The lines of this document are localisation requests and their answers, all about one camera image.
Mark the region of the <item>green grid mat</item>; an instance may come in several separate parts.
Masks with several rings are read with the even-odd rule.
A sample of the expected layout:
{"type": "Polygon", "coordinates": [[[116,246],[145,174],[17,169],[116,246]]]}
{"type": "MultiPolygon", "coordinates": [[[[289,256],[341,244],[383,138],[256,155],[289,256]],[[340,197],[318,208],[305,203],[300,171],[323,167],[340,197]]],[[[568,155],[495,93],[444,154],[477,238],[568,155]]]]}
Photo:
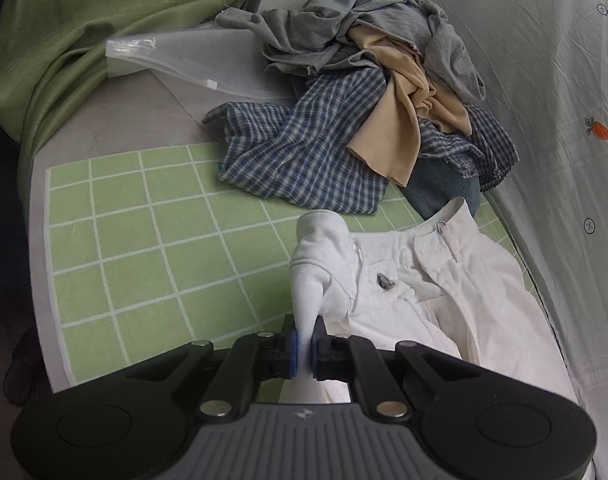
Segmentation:
{"type": "Polygon", "coordinates": [[[177,145],[46,170],[40,342],[54,388],[270,330],[289,311],[301,209],[220,183],[218,155],[177,145]]]}

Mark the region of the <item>clear plastic zipper bag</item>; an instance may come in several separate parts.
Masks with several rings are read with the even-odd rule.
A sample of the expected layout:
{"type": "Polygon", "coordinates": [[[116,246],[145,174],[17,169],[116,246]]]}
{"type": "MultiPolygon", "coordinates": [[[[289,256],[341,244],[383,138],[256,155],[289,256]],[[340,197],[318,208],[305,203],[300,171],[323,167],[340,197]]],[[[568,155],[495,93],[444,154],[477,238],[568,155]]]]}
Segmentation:
{"type": "Polygon", "coordinates": [[[291,105],[290,78],[266,67],[253,32],[208,23],[106,40],[111,78],[150,70],[196,122],[226,102],[291,105]]]}

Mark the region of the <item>blue plaid shirt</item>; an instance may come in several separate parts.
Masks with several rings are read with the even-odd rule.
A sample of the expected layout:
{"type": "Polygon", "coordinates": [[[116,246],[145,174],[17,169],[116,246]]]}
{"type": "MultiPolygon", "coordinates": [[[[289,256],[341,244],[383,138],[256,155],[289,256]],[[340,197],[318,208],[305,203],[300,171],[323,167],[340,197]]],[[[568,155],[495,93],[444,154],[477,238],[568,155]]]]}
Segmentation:
{"type": "MultiPolygon", "coordinates": [[[[379,67],[340,70],[298,81],[300,97],[291,106],[227,102],[213,108],[203,122],[226,145],[219,180],[294,206],[374,214],[389,180],[347,145],[387,83],[379,67]]],[[[478,177],[482,195],[508,176],[519,155],[490,113],[474,104],[466,110],[471,136],[420,122],[419,158],[443,159],[463,177],[478,177]]]]}

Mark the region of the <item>grey printed sheet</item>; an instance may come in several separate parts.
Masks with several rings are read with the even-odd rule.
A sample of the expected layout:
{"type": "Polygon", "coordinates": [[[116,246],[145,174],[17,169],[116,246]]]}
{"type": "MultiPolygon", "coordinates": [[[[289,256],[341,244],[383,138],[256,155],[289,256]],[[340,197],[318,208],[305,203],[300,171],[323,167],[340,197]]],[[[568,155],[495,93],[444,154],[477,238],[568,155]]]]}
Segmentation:
{"type": "Polygon", "coordinates": [[[520,160],[493,204],[545,303],[608,479],[608,0],[432,0],[520,160]]]}

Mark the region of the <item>beige cloth garment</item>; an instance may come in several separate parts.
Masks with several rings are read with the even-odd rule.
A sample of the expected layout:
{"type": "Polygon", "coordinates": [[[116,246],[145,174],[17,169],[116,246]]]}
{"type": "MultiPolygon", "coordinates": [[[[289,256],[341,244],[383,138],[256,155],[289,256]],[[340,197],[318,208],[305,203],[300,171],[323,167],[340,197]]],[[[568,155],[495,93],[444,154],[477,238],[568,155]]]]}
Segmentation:
{"type": "Polygon", "coordinates": [[[471,136],[469,114],[451,88],[426,76],[420,54],[408,44],[366,25],[352,27],[350,37],[390,79],[347,149],[376,174],[405,186],[419,156],[420,120],[442,133],[471,136]]]}

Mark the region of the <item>blue denim garment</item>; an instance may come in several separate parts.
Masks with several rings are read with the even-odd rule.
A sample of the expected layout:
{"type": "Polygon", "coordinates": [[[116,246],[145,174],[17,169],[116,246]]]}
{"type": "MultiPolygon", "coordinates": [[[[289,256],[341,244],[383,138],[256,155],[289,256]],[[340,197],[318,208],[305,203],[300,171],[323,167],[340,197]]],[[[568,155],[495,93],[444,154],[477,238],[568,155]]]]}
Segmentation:
{"type": "Polygon", "coordinates": [[[453,198],[464,198],[472,216],[481,203],[479,178],[463,177],[443,159],[418,158],[407,185],[400,190],[424,220],[453,198]]]}

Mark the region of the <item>green fabric curtain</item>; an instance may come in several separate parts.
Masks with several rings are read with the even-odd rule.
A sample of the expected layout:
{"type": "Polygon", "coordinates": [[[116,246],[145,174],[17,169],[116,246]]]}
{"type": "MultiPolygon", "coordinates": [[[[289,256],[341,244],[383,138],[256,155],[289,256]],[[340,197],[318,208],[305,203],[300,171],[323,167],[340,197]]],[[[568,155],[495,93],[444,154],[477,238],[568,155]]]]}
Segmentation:
{"type": "Polygon", "coordinates": [[[108,76],[106,40],[199,25],[258,0],[4,0],[0,126],[20,147],[18,185],[30,192],[38,151],[108,76]]]}

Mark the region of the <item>grey t-shirt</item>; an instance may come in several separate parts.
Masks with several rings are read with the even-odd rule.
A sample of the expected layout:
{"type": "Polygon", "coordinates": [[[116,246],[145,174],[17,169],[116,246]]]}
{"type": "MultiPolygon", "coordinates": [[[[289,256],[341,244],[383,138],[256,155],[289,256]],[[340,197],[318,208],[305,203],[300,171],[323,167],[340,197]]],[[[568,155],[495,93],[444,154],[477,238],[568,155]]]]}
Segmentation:
{"type": "Polygon", "coordinates": [[[464,102],[486,97],[464,40],[430,0],[308,0],[300,10],[228,8],[215,21],[253,32],[269,67],[300,77],[374,64],[355,38],[361,27],[374,30],[418,54],[426,74],[464,102]]]}

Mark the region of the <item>white pants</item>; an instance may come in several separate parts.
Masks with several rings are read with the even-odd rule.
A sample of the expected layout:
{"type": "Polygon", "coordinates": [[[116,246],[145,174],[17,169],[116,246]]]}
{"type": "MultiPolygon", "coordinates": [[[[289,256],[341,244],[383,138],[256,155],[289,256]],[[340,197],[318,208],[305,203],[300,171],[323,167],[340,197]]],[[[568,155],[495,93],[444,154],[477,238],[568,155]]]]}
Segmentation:
{"type": "Polygon", "coordinates": [[[284,403],[345,403],[340,380],[313,376],[316,318],[331,335],[392,350],[411,340],[575,400],[543,308],[510,252],[480,232],[455,198],[403,231],[353,233],[335,212],[303,214],[290,262],[298,374],[284,403]]]}

